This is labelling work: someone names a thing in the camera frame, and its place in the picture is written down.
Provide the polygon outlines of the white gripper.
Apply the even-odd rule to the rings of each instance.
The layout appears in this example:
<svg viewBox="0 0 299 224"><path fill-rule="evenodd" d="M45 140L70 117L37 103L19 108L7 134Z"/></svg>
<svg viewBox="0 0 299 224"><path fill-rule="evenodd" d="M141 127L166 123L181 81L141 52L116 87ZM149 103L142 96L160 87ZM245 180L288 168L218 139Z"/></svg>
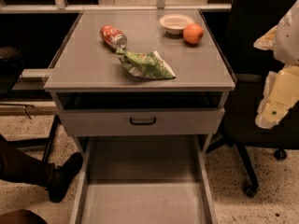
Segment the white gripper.
<svg viewBox="0 0 299 224"><path fill-rule="evenodd" d="M273 50L277 26L258 38L253 47ZM279 72L270 72L266 79L266 101L258 107L255 124L262 129L272 129L287 115L288 109L299 101L299 66L286 64Z"/></svg>

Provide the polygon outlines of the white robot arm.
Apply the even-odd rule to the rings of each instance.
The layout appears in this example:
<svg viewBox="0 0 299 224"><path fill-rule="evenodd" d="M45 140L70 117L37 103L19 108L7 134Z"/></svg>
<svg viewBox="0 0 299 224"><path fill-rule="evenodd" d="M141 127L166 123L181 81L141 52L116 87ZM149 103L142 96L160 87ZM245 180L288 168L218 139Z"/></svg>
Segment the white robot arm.
<svg viewBox="0 0 299 224"><path fill-rule="evenodd" d="M274 58L284 64L277 73L269 72L255 119L258 127L272 129L299 101L299 0L253 47L272 50Z"/></svg>

